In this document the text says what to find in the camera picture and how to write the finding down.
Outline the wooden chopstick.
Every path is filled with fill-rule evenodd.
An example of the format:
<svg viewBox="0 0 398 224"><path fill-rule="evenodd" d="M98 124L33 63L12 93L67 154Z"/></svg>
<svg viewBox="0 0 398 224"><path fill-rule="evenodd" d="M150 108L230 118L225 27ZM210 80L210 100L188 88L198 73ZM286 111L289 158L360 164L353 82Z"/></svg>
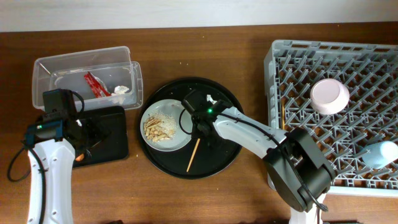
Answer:
<svg viewBox="0 0 398 224"><path fill-rule="evenodd" d="M281 127L285 130L285 107L284 104L281 104Z"/></svg>
<svg viewBox="0 0 398 224"><path fill-rule="evenodd" d="M195 157L195 154L196 154L196 152L197 152L197 148L198 148L198 146L199 146L199 144L200 144L200 141L201 141L201 139L198 138L197 141L196 141L196 143L195 143L195 147L194 147L193 152L192 152L192 155L191 155L191 157L190 157L190 160L189 160L189 163L188 163L186 172L189 172L189 170L190 170L190 168L191 168L191 166L192 166L192 162L193 162L193 160L194 160L194 157Z"/></svg>

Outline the orange carrot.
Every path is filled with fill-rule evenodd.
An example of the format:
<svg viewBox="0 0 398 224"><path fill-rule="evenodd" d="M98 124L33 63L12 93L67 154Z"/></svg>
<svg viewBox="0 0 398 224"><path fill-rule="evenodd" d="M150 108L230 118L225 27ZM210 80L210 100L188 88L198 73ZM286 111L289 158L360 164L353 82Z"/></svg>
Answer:
<svg viewBox="0 0 398 224"><path fill-rule="evenodd" d="M77 162L80 162L80 161L82 161L84 158L85 158L85 155L84 155L84 154L80 154L78 157L75 158L75 160L76 160Z"/></svg>

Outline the white rice pile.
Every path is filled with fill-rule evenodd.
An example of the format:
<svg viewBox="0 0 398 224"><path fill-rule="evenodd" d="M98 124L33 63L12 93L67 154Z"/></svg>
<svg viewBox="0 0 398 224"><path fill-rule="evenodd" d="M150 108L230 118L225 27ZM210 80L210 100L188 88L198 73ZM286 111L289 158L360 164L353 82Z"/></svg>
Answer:
<svg viewBox="0 0 398 224"><path fill-rule="evenodd" d="M177 131L177 124L173 116L163 114L160 111L154 111L150 114L150 118L158 119L160 121L159 125L157 126L158 129L167 134L169 137L174 137Z"/></svg>

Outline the grey round plate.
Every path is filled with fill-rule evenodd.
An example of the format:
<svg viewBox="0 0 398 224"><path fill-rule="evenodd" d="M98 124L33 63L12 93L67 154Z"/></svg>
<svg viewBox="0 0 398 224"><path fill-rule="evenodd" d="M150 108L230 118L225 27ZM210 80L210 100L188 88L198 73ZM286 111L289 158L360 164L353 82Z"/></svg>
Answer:
<svg viewBox="0 0 398 224"><path fill-rule="evenodd" d="M183 110L181 102L178 100L160 100L158 102L150 105L143 113L141 117L141 122L139 129L144 142L148 144L151 148L162 151L162 152L172 152L182 147L186 146L192 139L190 134L192 130L191 116L187 111ZM152 142L144 136L143 124L146 119L150 117L150 114L154 111L160 111L163 114L171 115L175 118L177 124L177 131L175 136L168 141Z"/></svg>

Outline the white tissue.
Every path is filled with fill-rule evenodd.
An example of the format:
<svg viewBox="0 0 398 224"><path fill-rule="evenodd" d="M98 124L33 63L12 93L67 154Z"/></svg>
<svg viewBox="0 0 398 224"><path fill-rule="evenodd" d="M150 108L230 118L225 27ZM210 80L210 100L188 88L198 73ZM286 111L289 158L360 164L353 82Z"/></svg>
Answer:
<svg viewBox="0 0 398 224"><path fill-rule="evenodd" d="M120 104L122 105L124 103L124 101L126 100L125 96L122 96L126 93L130 92L130 88L126 87L126 86L116 86L114 88L114 91L112 92L112 96L115 96L115 98L112 99L112 102L114 104Z"/></svg>

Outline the red snack wrapper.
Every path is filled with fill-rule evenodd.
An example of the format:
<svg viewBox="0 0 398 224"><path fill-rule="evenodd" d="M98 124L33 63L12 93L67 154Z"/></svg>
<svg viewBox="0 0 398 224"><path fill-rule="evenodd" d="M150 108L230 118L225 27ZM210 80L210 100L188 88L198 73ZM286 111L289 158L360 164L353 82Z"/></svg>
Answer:
<svg viewBox="0 0 398 224"><path fill-rule="evenodd" d="M111 93L107 90L105 84L91 72L87 72L84 75L84 79L96 98L111 96Z"/></svg>

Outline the peanut shells pile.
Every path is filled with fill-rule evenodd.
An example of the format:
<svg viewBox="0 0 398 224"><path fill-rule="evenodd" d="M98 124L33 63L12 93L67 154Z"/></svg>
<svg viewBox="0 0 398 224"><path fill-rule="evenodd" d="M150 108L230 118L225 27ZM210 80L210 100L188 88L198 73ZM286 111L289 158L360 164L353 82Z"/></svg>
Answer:
<svg viewBox="0 0 398 224"><path fill-rule="evenodd" d="M160 121L154 118L148 118L144 121L144 136L152 142L168 141L172 138L158 129Z"/></svg>

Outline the pink white bowl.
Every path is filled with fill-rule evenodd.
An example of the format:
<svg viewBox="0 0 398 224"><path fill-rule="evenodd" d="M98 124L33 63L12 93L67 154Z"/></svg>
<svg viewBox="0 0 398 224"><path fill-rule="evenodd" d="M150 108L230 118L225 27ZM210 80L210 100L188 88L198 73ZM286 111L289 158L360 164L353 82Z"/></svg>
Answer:
<svg viewBox="0 0 398 224"><path fill-rule="evenodd" d="M349 102L348 88L332 78L316 82L310 91L310 105L320 114L331 115L342 111Z"/></svg>

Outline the light blue plastic cup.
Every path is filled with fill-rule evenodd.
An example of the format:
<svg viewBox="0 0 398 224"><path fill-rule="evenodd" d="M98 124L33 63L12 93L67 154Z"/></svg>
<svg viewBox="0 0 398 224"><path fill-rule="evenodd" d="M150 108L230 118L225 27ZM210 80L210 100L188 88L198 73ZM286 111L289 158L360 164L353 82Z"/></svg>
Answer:
<svg viewBox="0 0 398 224"><path fill-rule="evenodd" d="M392 141L382 141L364 147L363 162L373 168L382 169L397 160L397 144Z"/></svg>

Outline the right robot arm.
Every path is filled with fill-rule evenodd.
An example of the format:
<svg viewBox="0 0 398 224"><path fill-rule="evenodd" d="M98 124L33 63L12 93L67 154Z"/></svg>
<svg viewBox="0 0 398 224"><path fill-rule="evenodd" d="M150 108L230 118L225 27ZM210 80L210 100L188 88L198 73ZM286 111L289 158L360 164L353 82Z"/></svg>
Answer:
<svg viewBox="0 0 398 224"><path fill-rule="evenodd" d="M290 207L290 223L322 222L322 212L328 211L323 201L336 172L305 129L268 127L231 103L214 101L197 90L182 106L192 117L194 135L221 137L262 159L277 193Z"/></svg>

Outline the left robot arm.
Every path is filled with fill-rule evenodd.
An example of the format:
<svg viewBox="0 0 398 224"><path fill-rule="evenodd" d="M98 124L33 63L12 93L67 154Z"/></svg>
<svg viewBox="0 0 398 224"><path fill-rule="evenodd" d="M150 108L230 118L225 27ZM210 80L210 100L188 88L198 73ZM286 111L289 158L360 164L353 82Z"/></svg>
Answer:
<svg viewBox="0 0 398 224"><path fill-rule="evenodd" d="M28 223L73 223L72 169L80 155L91 151L110 134L92 119L82 121L83 109L71 90L43 94L45 113L28 126L22 141L30 160Z"/></svg>

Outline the grey dishwasher rack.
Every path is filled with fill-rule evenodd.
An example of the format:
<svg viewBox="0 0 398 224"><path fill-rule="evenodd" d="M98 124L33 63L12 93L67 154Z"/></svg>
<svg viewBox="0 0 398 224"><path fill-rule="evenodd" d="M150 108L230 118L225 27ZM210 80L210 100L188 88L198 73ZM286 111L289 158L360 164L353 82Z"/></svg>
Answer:
<svg viewBox="0 0 398 224"><path fill-rule="evenodd" d="M347 106L322 115L310 105L312 86L325 78L349 90ZM309 132L336 170L330 193L397 196L397 162L367 166L364 147L397 142L397 47L395 45L275 40L264 59L268 123Z"/></svg>

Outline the black rectangular tray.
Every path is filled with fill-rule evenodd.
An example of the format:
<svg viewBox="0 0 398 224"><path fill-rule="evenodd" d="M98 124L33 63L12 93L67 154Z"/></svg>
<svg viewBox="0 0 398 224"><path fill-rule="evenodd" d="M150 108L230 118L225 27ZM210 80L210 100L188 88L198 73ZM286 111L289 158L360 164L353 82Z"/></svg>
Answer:
<svg viewBox="0 0 398 224"><path fill-rule="evenodd" d="M72 146L66 139L56 141L54 138L49 138L44 128L42 116L25 134L28 145L34 147L45 141L52 141L53 146L49 147L50 152L55 152L57 146L66 146L67 148L62 149L60 152L65 157L71 155L70 164L73 169L124 159L129 154L126 116L124 109L120 106L84 111L81 118L77 120L78 125L83 127L82 121L84 119L99 118L110 129L111 134L96 146L85 146L85 140L82 146ZM77 162L75 158L80 154L84 154L85 158Z"/></svg>

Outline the round black serving tray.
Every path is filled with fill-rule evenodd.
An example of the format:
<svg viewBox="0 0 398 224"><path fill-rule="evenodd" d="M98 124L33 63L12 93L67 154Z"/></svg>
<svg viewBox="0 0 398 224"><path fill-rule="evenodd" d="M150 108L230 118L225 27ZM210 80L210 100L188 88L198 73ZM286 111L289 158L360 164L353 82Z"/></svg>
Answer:
<svg viewBox="0 0 398 224"><path fill-rule="evenodd" d="M144 111L153 103L160 100L181 101L192 90L199 90L210 94L215 100L225 100L242 112L243 109L237 98L224 86L206 78L181 78L169 82L153 92L144 104L139 115L141 118ZM182 179L201 179L215 175L228 167L240 153L241 146L235 142L225 140L223 145L214 151L207 148L205 139L200 141L192 166L186 172L190 157L195 147L196 140L191 140L186 146L172 152L162 152L151 148L139 138L144 154L162 172Z"/></svg>

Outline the clear plastic bin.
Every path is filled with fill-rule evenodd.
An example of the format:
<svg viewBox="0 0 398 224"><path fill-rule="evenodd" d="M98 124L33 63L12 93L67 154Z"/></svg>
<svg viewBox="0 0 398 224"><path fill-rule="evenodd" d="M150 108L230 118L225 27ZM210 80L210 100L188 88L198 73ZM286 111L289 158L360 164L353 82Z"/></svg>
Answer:
<svg viewBox="0 0 398 224"><path fill-rule="evenodd" d="M122 96L122 105L114 104L115 96L96 98L84 79L91 72L112 94L116 86L126 86L130 92ZM32 104L43 110L43 93L54 89L77 92L85 101L85 110L122 106L125 110L138 109L143 104L143 79L138 62L132 61L126 46L88 50L39 58L32 74Z"/></svg>

